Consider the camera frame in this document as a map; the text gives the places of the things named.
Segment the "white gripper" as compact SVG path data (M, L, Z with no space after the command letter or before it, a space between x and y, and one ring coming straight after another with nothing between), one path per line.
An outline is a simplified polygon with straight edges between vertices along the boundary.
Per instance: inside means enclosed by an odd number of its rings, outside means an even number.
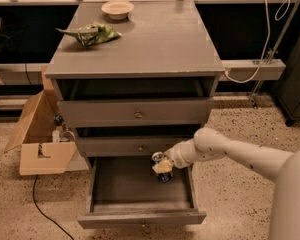
M152 166L156 174L169 173L173 166L182 169L194 163L195 145L193 140L182 141L165 152L168 159L163 159Z

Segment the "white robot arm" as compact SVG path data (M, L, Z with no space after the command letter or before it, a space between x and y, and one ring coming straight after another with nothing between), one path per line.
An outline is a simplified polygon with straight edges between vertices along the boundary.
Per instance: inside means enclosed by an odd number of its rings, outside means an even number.
M202 127L193 138L156 152L153 170L165 174L197 161L228 157L275 183L268 240L300 240L300 150L288 152L237 141Z

